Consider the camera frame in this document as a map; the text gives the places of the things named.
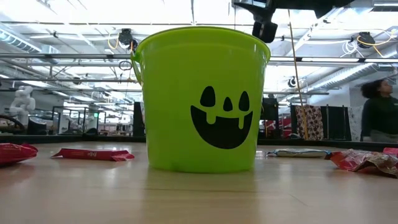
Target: triangle eye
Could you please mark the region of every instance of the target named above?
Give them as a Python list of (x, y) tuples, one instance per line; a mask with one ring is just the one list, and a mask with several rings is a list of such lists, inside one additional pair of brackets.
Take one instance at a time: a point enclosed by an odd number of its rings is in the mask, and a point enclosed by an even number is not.
[(200, 104), (206, 107), (212, 107), (216, 105), (216, 93), (214, 92), (213, 87), (208, 86), (203, 90), (203, 93), (200, 97)]
[(227, 112), (228, 112), (228, 111), (231, 111), (231, 110), (233, 109), (233, 107), (232, 107), (232, 101), (231, 101), (231, 99), (230, 99), (229, 97), (225, 98), (223, 109), (224, 109), (225, 111), (227, 111)]
[(241, 99), (239, 100), (239, 110), (248, 111), (249, 108), (250, 108), (249, 95), (248, 93), (246, 93), (246, 91), (243, 91)]

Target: hanging cloth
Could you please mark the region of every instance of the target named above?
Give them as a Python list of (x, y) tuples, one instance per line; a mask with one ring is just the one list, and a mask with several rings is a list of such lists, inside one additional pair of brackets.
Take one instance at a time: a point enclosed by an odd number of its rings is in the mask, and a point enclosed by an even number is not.
[(361, 121), (363, 106), (355, 106), (348, 108), (349, 130), (351, 131), (351, 140), (361, 141)]
[[(301, 106), (296, 106), (297, 134), (304, 137), (304, 118), (301, 112)], [(308, 140), (323, 139), (322, 112), (320, 106), (304, 105), (305, 115), (307, 116)]]

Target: bucket handle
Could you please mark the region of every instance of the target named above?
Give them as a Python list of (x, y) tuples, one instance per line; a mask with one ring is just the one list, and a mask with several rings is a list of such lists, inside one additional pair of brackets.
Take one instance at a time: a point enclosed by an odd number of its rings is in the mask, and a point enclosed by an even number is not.
[(131, 65), (132, 65), (132, 69), (134, 70), (134, 74), (137, 78), (138, 84), (140, 84), (142, 86), (142, 77), (141, 77), (141, 72), (138, 70), (138, 66), (136, 64), (136, 62), (138, 62), (138, 56), (137, 54), (134, 54), (134, 51), (131, 51)]

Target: dark hair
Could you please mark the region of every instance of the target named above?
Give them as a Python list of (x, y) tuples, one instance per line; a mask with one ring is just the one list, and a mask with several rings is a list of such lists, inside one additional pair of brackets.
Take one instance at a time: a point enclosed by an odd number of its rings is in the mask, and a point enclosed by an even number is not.
[(363, 86), (361, 86), (362, 95), (369, 99), (379, 97), (380, 91), (378, 88), (380, 88), (383, 81), (384, 80), (376, 80), (370, 83), (365, 83)]

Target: plastic bucket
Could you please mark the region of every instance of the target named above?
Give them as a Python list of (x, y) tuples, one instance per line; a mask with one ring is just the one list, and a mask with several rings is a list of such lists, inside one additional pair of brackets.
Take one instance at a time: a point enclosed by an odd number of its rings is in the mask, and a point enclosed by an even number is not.
[(269, 58), (265, 43), (230, 29), (186, 27), (146, 38), (132, 64), (144, 94), (149, 165), (251, 169)]

